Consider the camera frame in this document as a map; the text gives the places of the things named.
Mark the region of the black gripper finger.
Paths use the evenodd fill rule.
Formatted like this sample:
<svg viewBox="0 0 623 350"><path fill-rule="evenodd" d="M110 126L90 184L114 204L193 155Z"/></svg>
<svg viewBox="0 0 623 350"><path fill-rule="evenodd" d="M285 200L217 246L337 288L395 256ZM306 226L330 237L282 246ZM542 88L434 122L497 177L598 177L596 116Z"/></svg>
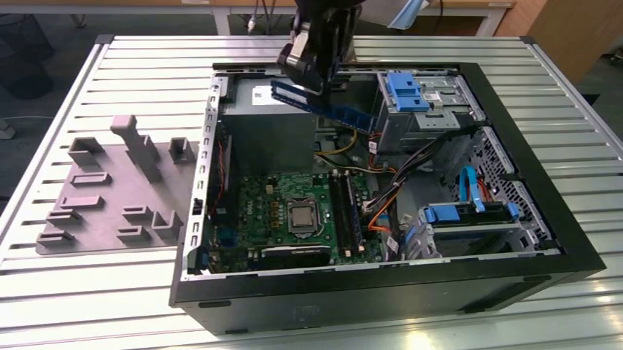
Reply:
<svg viewBox="0 0 623 350"><path fill-rule="evenodd" d="M291 31L291 42L285 45L277 63L297 85L314 95L321 95L325 79L317 66L317 54L310 48L310 23L301 23L298 29L299 31Z"/></svg>
<svg viewBox="0 0 623 350"><path fill-rule="evenodd" d="M330 91L349 50L361 9L326 9L321 20L321 104L330 104Z"/></svg>

